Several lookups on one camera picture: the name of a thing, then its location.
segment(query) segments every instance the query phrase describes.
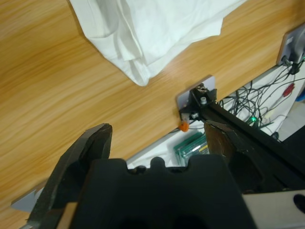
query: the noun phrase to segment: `red connector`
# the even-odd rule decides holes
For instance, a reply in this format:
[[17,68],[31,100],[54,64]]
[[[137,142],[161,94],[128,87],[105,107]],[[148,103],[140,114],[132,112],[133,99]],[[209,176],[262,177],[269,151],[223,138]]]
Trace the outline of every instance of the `red connector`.
[[290,85],[286,88],[286,90],[283,92],[283,97],[288,96],[288,95],[294,90],[294,88],[295,88],[295,84],[294,84],[294,83],[290,84]]

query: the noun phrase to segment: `white towel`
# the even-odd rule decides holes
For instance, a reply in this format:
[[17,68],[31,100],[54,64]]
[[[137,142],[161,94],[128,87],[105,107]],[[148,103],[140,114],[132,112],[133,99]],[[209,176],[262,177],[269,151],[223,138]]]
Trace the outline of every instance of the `white towel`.
[[192,42],[219,35],[246,0],[70,0],[85,36],[145,86]]

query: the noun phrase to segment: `wood grain surface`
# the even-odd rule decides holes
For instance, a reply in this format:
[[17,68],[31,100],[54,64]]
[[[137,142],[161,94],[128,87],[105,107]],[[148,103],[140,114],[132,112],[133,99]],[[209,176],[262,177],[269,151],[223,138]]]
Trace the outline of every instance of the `wood grain surface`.
[[303,0],[249,0],[222,34],[194,43],[146,87],[85,39],[67,0],[0,1],[0,227],[27,213],[10,202],[47,179],[82,132],[113,126],[111,157],[129,158],[174,129],[175,96],[211,74],[221,99],[275,65]]

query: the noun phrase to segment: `screw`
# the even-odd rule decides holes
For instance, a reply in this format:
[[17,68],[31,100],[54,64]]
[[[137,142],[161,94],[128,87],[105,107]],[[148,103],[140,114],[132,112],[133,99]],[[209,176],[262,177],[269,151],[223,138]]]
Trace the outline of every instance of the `screw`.
[[206,104],[206,98],[205,98],[204,96],[200,98],[200,103],[201,103],[202,105],[205,105],[205,104]]
[[196,119],[196,118],[198,118],[198,113],[194,113],[194,114],[191,114],[191,117],[193,118],[193,119]]

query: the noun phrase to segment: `orange tip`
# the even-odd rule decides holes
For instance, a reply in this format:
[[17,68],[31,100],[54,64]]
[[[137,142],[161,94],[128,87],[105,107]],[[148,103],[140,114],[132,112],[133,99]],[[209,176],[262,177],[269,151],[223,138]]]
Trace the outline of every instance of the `orange tip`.
[[189,130],[190,124],[187,121],[182,121],[181,125],[178,127],[181,131],[187,132]]

